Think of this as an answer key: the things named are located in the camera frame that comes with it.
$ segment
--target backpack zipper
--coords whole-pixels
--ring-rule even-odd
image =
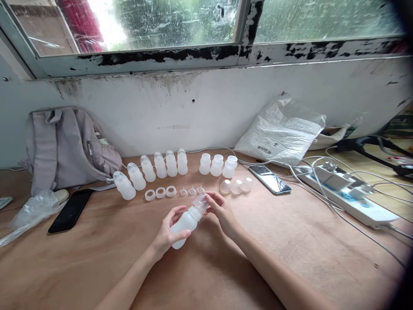
[[[87,148],[89,149],[89,155],[92,158],[92,163],[95,168],[98,168],[98,162],[96,161],[95,152],[93,151],[93,145],[90,141],[87,142]]]

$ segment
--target window glass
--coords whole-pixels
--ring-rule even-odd
[[[265,0],[255,43],[402,34],[391,1]]]
[[[238,0],[7,0],[40,56],[230,43]]]

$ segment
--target forearm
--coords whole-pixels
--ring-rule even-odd
[[[245,230],[238,228],[233,240],[287,310],[336,309],[306,281],[275,259]]]
[[[156,262],[156,251],[149,246],[95,310],[129,310],[143,281]]]

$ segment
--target gray backpack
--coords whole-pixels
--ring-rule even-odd
[[[26,122],[28,159],[21,164],[33,175],[31,194],[106,181],[122,169],[114,146],[101,144],[102,133],[84,110],[54,108],[29,113]]]

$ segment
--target black smartphone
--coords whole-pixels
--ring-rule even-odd
[[[50,226],[49,233],[58,233],[73,228],[92,192],[93,189],[83,189],[74,192]]]
[[[249,169],[274,195],[291,192],[291,187],[273,174],[266,166],[255,165],[250,166]]]

